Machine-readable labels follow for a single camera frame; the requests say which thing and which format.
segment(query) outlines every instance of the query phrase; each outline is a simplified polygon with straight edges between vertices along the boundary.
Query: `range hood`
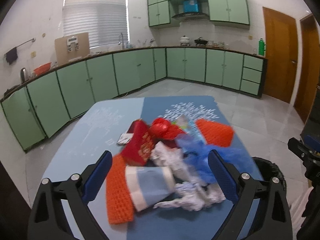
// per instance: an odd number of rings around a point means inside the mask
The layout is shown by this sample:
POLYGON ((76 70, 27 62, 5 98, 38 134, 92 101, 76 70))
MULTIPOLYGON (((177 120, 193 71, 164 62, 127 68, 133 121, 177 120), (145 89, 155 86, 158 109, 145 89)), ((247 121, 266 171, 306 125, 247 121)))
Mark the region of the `range hood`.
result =
POLYGON ((198 20, 198 19, 208 19, 209 15, 202 12, 185 12, 180 13, 172 17, 180 22, 189 21, 189 20, 198 20))

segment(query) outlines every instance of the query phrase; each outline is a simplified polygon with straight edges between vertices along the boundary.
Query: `table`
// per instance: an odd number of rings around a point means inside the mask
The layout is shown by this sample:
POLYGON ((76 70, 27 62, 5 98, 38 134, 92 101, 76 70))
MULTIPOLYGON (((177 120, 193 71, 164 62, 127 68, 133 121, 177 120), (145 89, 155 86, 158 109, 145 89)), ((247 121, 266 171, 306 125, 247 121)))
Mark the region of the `table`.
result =
MULTIPOLYGON (((205 117, 220 123, 229 124, 220 112, 213 97, 181 96, 128 98, 101 101, 93 105, 78 121, 46 169, 43 178, 52 182, 68 179, 73 173, 81 174, 87 165, 95 163, 105 150, 112 155, 121 147, 116 144, 121 133, 125 132, 132 121, 142 118, 146 123, 158 116, 167 118, 188 113, 192 118, 205 117)), ((235 134, 233 147, 244 148, 235 134)), ((255 179, 262 176, 247 153, 243 158, 251 163, 249 172, 255 179)), ((182 208, 146 209, 136 213, 134 221, 120 225, 109 225, 106 210, 106 183, 101 186, 94 201, 88 204, 92 214, 110 240, 153 240, 207 239, 210 240, 227 217, 232 203, 225 200, 211 208, 198 212, 188 212, 182 208)), ((247 236, 259 200, 254 200, 247 220, 238 237, 247 236)), ((75 223, 68 202, 63 207, 75 237, 84 239, 75 223)))

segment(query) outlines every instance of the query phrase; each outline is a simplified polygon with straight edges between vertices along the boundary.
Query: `window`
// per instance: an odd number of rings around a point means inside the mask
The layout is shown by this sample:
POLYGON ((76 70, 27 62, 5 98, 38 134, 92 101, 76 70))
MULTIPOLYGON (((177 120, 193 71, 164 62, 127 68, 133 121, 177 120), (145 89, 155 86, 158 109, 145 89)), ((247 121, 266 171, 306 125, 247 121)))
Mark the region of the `window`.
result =
POLYGON ((63 34, 89 33, 90 47, 129 40, 128 0, 63 0, 63 34))

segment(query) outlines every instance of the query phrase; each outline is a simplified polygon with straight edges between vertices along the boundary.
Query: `orange mesh foam net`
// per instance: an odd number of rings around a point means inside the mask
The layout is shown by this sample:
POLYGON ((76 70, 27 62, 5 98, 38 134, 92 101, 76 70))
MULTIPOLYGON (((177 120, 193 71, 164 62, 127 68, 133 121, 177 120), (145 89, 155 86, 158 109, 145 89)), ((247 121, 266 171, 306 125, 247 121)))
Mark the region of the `orange mesh foam net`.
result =
POLYGON ((234 134, 231 126, 205 119, 198 119, 195 123, 207 144, 214 144, 220 147, 229 147, 231 145, 234 134))
POLYGON ((120 154, 113 157, 106 177, 106 202, 109 224, 133 221, 133 204, 125 179, 125 161, 120 154))

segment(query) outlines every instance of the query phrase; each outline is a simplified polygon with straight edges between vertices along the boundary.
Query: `green bottle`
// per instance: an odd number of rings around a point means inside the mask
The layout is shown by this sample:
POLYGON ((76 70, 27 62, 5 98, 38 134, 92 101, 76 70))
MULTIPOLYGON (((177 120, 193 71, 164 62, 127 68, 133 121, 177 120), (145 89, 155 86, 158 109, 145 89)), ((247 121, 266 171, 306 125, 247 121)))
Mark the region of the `green bottle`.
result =
POLYGON ((264 56, 264 52, 266 51, 266 44, 264 43, 263 39, 259 40, 259 55, 264 56))

